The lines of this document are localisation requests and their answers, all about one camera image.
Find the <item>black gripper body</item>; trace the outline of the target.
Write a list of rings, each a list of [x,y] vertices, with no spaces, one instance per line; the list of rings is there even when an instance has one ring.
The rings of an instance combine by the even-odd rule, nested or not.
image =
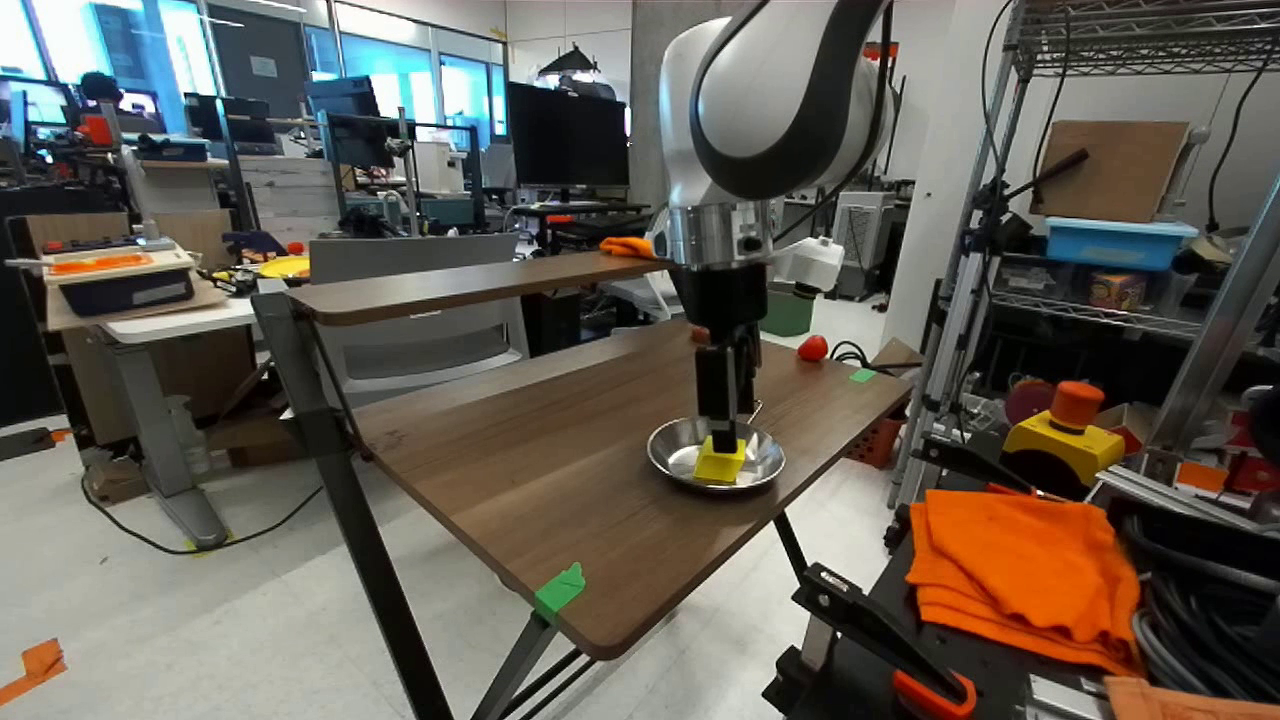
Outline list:
[[[696,347],[754,347],[767,311],[767,270],[740,267],[669,267]]]

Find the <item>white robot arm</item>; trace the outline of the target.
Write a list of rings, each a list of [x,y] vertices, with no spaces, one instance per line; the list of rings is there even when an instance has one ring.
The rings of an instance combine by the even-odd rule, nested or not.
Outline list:
[[[875,150],[890,0],[748,0],[669,38],[654,114],[669,201],[659,259],[707,340],[696,347],[696,419],[737,452],[754,412],[767,317],[764,225],[796,188],[838,191]]]

